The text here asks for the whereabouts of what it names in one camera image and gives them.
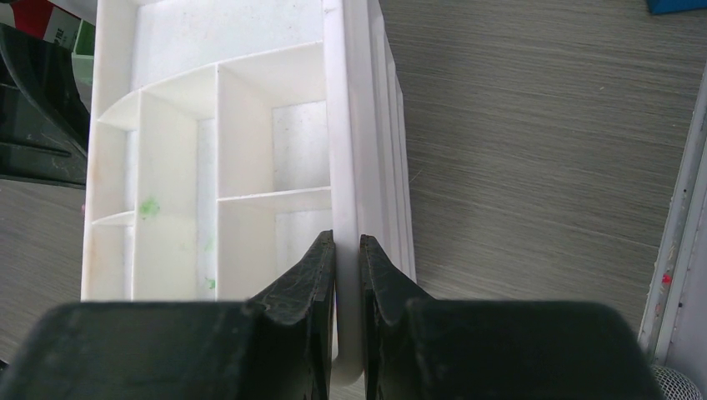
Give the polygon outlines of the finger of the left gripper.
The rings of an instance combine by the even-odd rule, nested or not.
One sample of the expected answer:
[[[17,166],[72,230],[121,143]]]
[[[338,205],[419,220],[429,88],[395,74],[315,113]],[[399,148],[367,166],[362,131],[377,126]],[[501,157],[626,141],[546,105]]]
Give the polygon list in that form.
[[[70,51],[2,25],[2,179],[85,188],[89,129]]]

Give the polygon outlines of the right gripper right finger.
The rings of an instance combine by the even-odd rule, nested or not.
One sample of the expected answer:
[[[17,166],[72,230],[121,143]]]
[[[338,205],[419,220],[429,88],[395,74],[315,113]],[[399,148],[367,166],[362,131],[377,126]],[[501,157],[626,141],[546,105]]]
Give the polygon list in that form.
[[[369,399],[660,399],[628,323],[596,302],[441,300],[360,239]]]

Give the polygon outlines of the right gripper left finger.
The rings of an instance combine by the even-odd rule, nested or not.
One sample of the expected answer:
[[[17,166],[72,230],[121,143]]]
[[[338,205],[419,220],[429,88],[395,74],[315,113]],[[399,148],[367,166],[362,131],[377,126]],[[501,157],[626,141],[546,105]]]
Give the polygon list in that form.
[[[249,300],[75,302],[2,372],[4,399],[325,399],[336,248],[321,232]]]

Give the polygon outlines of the white drawer organizer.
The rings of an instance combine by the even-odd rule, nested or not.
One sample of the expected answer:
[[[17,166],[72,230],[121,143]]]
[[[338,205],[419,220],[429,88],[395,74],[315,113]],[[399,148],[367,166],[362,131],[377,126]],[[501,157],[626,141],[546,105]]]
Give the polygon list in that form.
[[[330,230],[332,381],[356,382],[360,237],[416,276],[380,2],[100,1],[96,24],[82,300],[244,300]]]

